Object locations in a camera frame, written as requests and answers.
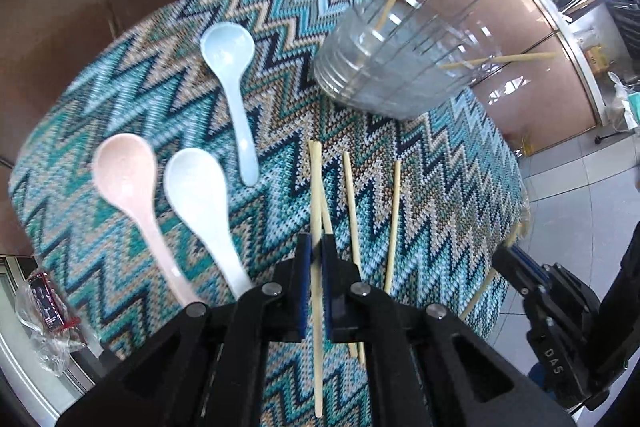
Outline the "black dish rack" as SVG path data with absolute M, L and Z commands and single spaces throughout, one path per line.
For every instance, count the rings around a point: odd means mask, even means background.
M 639 0 L 605 0 L 630 57 L 638 61 L 640 53 Z

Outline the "zigzag patterned table cloth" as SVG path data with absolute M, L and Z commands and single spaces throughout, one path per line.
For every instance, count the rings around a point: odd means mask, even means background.
M 407 303 L 471 303 L 518 217 L 518 165 L 463 91 L 407 124 L 335 105 L 311 77 L 320 44 L 354 0 L 180 0 L 131 28 L 73 81 L 24 146 L 10 183 L 36 253 L 116 359 L 178 310 L 140 233 L 96 193 L 94 151 L 119 133 L 160 162 L 211 153 L 228 182 L 234 243 L 263 281 L 310 222 L 307 144 L 346 249 Z

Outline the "white plastic spoon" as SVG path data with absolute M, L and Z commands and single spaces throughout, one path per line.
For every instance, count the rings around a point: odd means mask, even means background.
M 198 236 L 235 299 L 253 288 L 229 228 L 228 191 L 217 159 L 200 148 L 179 150 L 166 164 L 163 187 L 174 213 Z

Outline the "plastic bag with red item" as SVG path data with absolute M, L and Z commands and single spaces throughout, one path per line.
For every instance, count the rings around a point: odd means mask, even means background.
M 43 269 L 32 271 L 17 288 L 15 313 L 40 365 L 55 376 L 68 369 L 72 353 L 86 347 L 81 319 L 70 312 Z

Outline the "pink plastic spoon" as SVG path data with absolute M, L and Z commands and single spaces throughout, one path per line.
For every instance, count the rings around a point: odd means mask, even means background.
M 156 219 L 157 159 L 151 145 L 132 133 L 110 136 L 93 154 L 91 176 L 101 197 L 134 222 L 180 306 L 200 301 Z

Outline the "yellow oil bottle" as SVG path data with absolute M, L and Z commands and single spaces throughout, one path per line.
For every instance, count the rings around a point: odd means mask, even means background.
M 590 46 L 584 49 L 584 54 L 593 75 L 601 75 L 608 70 L 610 62 L 604 53 L 603 46 L 600 44 Z

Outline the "light blue plastic spoon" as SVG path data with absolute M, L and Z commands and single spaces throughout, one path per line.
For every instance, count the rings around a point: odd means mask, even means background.
M 254 39 L 243 26 L 222 22 L 204 31 L 200 48 L 204 62 L 218 78 L 227 99 L 241 181 L 254 186 L 259 179 L 259 165 L 241 93 L 241 80 L 255 55 Z

